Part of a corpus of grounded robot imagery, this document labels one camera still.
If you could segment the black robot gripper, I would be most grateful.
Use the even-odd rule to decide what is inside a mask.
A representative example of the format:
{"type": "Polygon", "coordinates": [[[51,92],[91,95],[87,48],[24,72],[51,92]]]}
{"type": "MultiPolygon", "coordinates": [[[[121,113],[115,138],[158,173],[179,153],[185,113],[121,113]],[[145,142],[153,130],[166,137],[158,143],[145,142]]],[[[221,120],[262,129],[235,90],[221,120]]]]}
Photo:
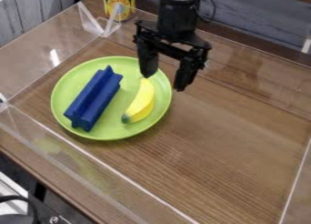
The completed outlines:
{"type": "Polygon", "coordinates": [[[134,43],[142,75],[157,73],[163,54],[181,61],[174,88],[183,92],[194,83],[198,70],[206,65],[211,44],[197,34],[201,0],[159,0],[158,19],[138,20],[134,43]]]}

